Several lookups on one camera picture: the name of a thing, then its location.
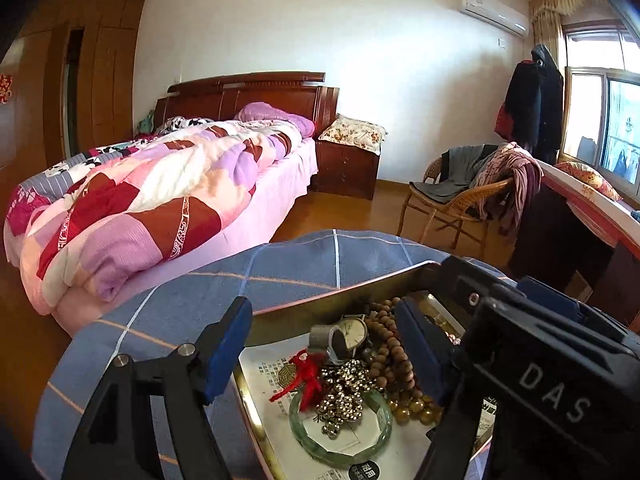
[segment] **wardrobe door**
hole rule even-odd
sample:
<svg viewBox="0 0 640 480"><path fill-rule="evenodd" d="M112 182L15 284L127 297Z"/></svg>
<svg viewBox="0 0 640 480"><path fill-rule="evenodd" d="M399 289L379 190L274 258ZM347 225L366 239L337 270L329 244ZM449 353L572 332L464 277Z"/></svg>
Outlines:
<svg viewBox="0 0 640 480"><path fill-rule="evenodd" d="M129 140L136 30L100 28L95 45L92 120L96 146Z"/></svg>
<svg viewBox="0 0 640 480"><path fill-rule="evenodd" d="M78 66L78 148L85 152L98 146L94 139L94 121L92 108L94 94L95 46L100 27L98 21L88 22L84 26L82 47Z"/></svg>
<svg viewBox="0 0 640 480"><path fill-rule="evenodd" d="M48 166L53 166L65 158L63 149L62 87L69 33L69 22L62 23L51 29L51 40L44 69L42 130Z"/></svg>

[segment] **hanging coat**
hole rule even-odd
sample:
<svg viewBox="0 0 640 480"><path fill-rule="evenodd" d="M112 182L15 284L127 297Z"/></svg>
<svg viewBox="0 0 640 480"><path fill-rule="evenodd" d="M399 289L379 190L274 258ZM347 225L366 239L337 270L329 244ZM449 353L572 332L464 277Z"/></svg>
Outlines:
<svg viewBox="0 0 640 480"><path fill-rule="evenodd" d="M495 131L539 160L555 164L562 139L564 81L548 48L539 44L533 60L518 63Z"/></svg>

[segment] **red tassel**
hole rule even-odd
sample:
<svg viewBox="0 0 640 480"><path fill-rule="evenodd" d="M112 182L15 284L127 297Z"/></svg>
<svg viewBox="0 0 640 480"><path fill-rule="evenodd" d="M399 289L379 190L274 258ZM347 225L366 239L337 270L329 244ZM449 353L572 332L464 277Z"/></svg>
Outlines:
<svg viewBox="0 0 640 480"><path fill-rule="evenodd" d="M281 392L275 394L269 402L275 402L276 400L284 397L289 392L295 390L300 383L304 382L305 386L302 390L302 400L300 401L300 411L304 412L309 406L315 406L322 395L322 386L318 380L320 374L320 366L308 355L306 359L302 359L302 356L306 355L306 350L301 350L294 355L289 362L296 365L296 377L291 384L284 388Z"/></svg>

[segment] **wicker chair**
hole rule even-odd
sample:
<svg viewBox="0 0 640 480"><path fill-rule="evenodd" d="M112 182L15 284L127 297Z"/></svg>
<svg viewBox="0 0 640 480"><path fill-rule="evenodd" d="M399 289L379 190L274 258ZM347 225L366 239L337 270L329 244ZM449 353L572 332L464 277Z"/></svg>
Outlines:
<svg viewBox="0 0 640 480"><path fill-rule="evenodd" d="M427 179L430 178L434 182L437 180L440 175L440 170L442 168L442 158L435 160L431 163L431 165L427 168L427 171L424 173L424 177L422 178L422 182L427 182ZM457 195L453 200L450 200L446 204L442 204L440 202L436 202L432 200L428 196L426 196L423 192L417 189L412 182L409 183L409 195L404 201L404 205L402 206L402 212L400 214L400 224L398 225L398 236L402 233L402 225L404 224L404 214L406 213L407 207L425 213L428 216L427 223L424 226L424 230L422 231L422 237L420 238L420 243L424 243L427 237L427 231L431 225L433 219L438 220L439 222L443 222L443 226L438 227L436 231L442 231L447 227L453 227L456 232L456 238L453 240L452 249L455 249L458 246L458 239L460 238L460 233L468 236L473 241L478 242L480 244L480 259L484 259L484 249L486 247L486 238L489 230L489 221L481 220L476 216L472 216L468 213L468 209L470 206L475 205L481 198L488 198L500 192L506 192L508 187L513 184L513 179L508 178L506 180L501 180L500 182L496 182L495 184L489 184L487 186L479 186L472 189L467 189L463 191L459 195ZM414 204L410 204L410 200L412 197L417 198L423 205L429 208L427 211L419 208ZM443 218L437 217L436 213L442 213L447 216L453 218L453 220L445 220ZM482 222L482 237L476 238L472 234L462 229L463 222Z"/></svg>

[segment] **gray cloth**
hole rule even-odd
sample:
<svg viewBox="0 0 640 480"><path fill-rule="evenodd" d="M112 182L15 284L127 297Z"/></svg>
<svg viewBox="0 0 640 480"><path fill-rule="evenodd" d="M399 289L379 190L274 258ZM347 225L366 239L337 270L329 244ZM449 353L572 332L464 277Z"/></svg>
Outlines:
<svg viewBox="0 0 640 480"><path fill-rule="evenodd" d="M426 196L446 204L457 195L469 189L476 175L482 171L489 159L491 152L485 158L482 156L484 144L476 146L458 146L449 150L449 178L437 184L425 184L414 182L414 186Z"/></svg>
<svg viewBox="0 0 640 480"><path fill-rule="evenodd" d="M320 231L296 240L265 244L201 267L141 292L83 328L60 359L40 400L32 459L44 478L59 480L81 410L86 407L112 356L136 361L167 355L217 322L236 296L254 312L304 300L434 260L447 253L411 240L371 231ZM503 278L497 269L473 264ZM514 284L505 279L505 283ZM164 405L152 398L158 451L167 480L180 480ZM220 452L235 478L263 479L254 446L242 422L234 388L206 407Z"/></svg>

